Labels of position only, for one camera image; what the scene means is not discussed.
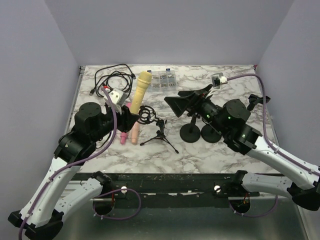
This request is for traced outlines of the shock mount desk stand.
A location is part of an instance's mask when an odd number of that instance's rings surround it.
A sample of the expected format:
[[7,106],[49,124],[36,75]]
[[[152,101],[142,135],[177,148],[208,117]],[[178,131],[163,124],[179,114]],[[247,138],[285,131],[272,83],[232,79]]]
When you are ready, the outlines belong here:
[[201,131],[199,127],[196,125],[197,119],[200,116],[198,114],[194,114],[191,118],[190,123],[184,124],[179,131],[180,138],[186,143],[195,143],[201,137]]

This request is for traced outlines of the tall shock mount stand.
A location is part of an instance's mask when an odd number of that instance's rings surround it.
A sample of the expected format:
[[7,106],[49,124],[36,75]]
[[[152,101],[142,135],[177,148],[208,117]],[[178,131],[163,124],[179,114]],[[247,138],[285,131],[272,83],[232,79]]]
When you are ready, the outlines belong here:
[[144,141],[140,143],[140,146],[145,145],[146,143],[152,141],[152,140],[162,140],[169,144],[175,151],[176,154],[179,154],[179,151],[169,142],[165,135],[165,126],[167,123],[167,120],[163,120],[157,116],[157,113],[155,109],[149,105],[142,105],[139,109],[138,115],[140,118],[137,120],[137,122],[140,125],[150,125],[152,123],[155,123],[155,125],[159,128],[156,132],[156,136],[148,139],[147,141]]

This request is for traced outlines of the pink microphone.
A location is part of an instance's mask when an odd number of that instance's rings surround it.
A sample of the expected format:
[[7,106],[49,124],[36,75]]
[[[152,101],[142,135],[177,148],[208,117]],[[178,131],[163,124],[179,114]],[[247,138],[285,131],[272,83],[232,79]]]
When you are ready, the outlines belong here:
[[[126,106],[127,106],[128,108],[130,108],[131,102],[127,102],[127,103],[126,103]],[[121,132],[121,133],[120,133],[120,144],[121,144],[121,145],[125,145],[125,143],[126,143],[126,141],[127,141],[127,139],[128,139],[128,135],[129,135],[129,132]]]

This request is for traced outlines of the clip desk stand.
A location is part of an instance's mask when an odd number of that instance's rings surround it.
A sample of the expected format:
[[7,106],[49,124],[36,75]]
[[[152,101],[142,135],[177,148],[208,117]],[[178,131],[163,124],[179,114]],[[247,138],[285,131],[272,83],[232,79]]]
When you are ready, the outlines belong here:
[[208,143],[217,143],[221,140],[222,136],[209,124],[206,124],[201,129],[201,137]]

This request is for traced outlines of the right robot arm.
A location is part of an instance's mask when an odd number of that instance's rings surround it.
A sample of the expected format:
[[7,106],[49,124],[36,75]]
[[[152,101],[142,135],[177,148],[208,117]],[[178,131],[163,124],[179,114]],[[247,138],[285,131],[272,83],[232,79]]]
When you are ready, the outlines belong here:
[[268,143],[260,131],[246,122],[251,115],[239,99],[218,106],[211,101],[213,86],[180,91],[177,96],[166,96],[164,101],[177,117],[184,112],[198,114],[218,132],[224,143],[234,152],[257,159],[281,173],[281,176],[263,175],[247,171],[230,183],[230,191],[241,196],[245,192],[262,192],[292,199],[307,210],[320,208],[320,168]]

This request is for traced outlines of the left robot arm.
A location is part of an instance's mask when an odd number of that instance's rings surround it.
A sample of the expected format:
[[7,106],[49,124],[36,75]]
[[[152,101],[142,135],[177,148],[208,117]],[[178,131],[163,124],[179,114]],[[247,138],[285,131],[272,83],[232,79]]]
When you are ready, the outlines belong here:
[[91,198],[107,197],[111,178],[98,171],[72,193],[61,197],[73,176],[95,150],[96,143],[113,130],[128,132],[139,119],[127,106],[106,113],[98,103],[87,102],[74,116],[74,126],[61,137],[49,170],[31,200],[12,212],[8,221],[30,240],[52,240],[64,222]]

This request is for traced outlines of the yellow microphone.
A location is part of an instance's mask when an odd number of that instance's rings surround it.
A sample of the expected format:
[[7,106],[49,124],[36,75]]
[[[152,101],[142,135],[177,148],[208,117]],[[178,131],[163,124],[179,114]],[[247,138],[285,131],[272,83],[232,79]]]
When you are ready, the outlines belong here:
[[131,101],[130,112],[138,114],[145,93],[151,84],[152,74],[148,71],[142,71],[137,78],[136,90]]

